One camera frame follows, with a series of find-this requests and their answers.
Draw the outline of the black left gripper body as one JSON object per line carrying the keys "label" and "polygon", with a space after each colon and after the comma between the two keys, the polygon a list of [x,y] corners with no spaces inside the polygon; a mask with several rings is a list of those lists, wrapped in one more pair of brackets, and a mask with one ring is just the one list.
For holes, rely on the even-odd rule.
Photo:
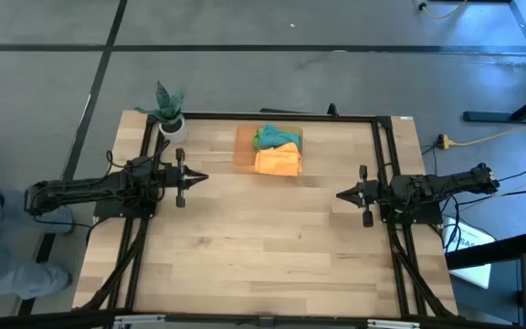
{"label": "black left gripper body", "polygon": [[177,148],[175,150],[176,165],[173,165],[172,163],[165,163],[163,165],[163,187],[176,189],[175,205],[179,208],[185,207],[184,159],[184,150],[182,148]]}

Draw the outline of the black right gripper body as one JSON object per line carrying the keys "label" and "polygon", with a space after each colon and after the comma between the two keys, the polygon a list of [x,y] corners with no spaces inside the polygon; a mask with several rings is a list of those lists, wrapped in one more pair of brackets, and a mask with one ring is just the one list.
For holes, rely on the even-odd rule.
{"label": "black right gripper body", "polygon": [[361,165],[359,169],[359,175],[361,178],[359,196],[362,200],[363,211],[363,226],[365,228],[371,228],[374,224],[373,212],[370,209],[370,205],[376,204],[380,208],[381,221],[383,223],[390,220],[391,217],[391,206],[390,201],[390,186],[384,181],[380,180],[368,180],[368,167]]}

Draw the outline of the orange microfiber towel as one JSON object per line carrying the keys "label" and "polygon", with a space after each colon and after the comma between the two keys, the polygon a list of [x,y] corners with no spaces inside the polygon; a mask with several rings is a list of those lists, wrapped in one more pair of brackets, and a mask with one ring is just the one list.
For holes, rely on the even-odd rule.
{"label": "orange microfiber towel", "polygon": [[298,176],[302,172],[302,158],[295,143],[286,143],[258,151],[254,167],[263,175]]}

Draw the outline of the teal microfiber towel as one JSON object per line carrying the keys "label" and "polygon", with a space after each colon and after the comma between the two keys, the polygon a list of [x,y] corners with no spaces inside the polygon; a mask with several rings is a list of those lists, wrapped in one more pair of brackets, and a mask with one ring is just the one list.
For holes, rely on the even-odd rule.
{"label": "teal microfiber towel", "polygon": [[278,148],[287,143],[294,143],[301,149],[301,137],[297,133],[284,132],[274,125],[266,124],[260,139],[260,149]]}

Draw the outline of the orange translucent plastic basket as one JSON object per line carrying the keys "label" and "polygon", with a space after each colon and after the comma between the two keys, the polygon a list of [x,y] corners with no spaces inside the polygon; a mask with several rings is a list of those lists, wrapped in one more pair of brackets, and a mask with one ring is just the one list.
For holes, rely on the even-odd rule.
{"label": "orange translucent plastic basket", "polygon": [[[239,124],[237,126],[237,133],[234,146],[234,165],[237,170],[248,172],[248,173],[257,173],[255,171],[255,158],[256,154],[260,150],[255,150],[253,147],[253,137],[259,128],[263,128],[266,124]],[[285,126],[285,125],[274,125],[278,129],[284,132],[297,133],[301,137],[301,149],[300,154],[302,158],[303,154],[303,130],[300,127],[295,126]]]}

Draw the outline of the snake plant in white pot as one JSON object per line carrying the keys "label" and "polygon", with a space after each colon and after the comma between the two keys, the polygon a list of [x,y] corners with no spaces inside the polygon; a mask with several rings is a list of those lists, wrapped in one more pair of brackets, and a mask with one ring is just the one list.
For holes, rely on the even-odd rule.
{"label": "snake plant in white pot", "polygon": [[153,117],[159,124],[159,131],[165,140],[173,144],[184,142],[187,137],[187,125],[182,111],[184,94],[181,91],[171,94],[160,81],[157,81],[155,97],[156,109],[146,110],[136,107],[135,110]]}

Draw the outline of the thin black rod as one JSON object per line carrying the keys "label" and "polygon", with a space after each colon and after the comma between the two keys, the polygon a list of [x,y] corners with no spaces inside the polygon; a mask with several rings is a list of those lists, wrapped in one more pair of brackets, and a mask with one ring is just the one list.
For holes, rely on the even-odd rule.
{"label": "thin black rod", "polygon": [[271,109],[271,108],[261,108],[260,113],[266,114],[295,114],[295,115],[331,115],[327,112],[325,113],[312,113],[306,111],[291,111],[291,110],[281,110],[281,109]]}

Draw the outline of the white printed box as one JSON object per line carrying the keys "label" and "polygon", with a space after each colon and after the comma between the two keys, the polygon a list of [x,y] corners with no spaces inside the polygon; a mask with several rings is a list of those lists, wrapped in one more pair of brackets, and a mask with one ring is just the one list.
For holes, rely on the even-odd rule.
{"label": "white printed box", "polygon": [[[495,241],[491,235],[474,228],[469,224],[459,222],[457,225],[456,220],[451,217],[445,217],[443,220],[442,239],[445,253],[469,249]],[[478,286],[479,288],[488,289],[490,272],[491,265],[485,264],[476,267],[451,270],[450,274],[463,281]]]}

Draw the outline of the black desk crossbar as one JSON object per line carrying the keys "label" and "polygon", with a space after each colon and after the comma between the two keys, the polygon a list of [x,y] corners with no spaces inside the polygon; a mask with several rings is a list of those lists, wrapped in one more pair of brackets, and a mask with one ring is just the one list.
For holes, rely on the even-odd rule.
{"label": "black desk crossbar", "polygon": [[526,234],[449,252],[446,261],[450,270],[458,270],[515,260],[523,254],[526,254]]}

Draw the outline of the aluminium rig crossbar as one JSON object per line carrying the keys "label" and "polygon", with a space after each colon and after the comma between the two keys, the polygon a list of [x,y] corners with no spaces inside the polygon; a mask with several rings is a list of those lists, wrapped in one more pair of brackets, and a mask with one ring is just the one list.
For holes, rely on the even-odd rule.
{"label": "aluminium rig crossbar", "polygon": [[273,329],[282,325],[346,326],[359,329],[526,329],[526,326],[470,321],[460,316],[409,314],[399,318],[346,318],[272,315],[214,315],[193,313],[132,313],[126,309],[76,310],[0,317],[0,329],[95,329],[135,324],[198,323],[254,325]]}

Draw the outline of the person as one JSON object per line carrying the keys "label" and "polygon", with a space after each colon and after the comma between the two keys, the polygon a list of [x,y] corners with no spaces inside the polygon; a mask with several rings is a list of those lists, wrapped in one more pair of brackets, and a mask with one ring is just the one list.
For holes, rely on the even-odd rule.
{"label": "person", "polygon": [[6,246],[6,236],[30,227],[65,235],[73,230],[74,220],[67,207],[59,207],[37,222],[25,211],[24,202],[22,192],[0,188],[0,296],[14,294],[28,300],[65,290],[71,284],[71,274],[53,264],[19,259]]}

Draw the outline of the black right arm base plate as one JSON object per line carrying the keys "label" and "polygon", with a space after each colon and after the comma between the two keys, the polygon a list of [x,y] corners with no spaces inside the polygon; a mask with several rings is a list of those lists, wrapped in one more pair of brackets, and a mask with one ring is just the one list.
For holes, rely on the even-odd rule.
{"label": "black right arm base plate", "polygon": [[404,195],[390,195],[380,200],[382,221],[392,224],[439,224],[441,211],[440,199],[426,196],[410,187]]}

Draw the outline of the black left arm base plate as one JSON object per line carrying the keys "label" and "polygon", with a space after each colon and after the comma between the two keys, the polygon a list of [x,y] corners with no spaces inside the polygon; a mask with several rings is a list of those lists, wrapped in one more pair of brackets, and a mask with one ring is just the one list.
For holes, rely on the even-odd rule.
{"label": "black left arm base plate", "polygon": [[96,203],[94,216],[98,218],[150,218],[157,202],[146,186],[95,185],[91,188]]}

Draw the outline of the black aluminium table frame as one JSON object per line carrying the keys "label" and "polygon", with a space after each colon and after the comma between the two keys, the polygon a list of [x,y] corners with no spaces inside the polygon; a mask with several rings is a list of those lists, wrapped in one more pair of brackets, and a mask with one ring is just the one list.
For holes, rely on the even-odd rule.
{"label": "black aluminium table frame", "polygon": [[[185,207],[165,195],[112,305],[213,315],[426,312],[393,259],[386,225],[365,227],[361,210],[337,197],[361,165],[370,177],[424,172],[411,118],[197,113],[187,122],[185,161],[207,179],[186,193]],[[302,132],[301,175],[237,167],[237,130],[267,123]]]}

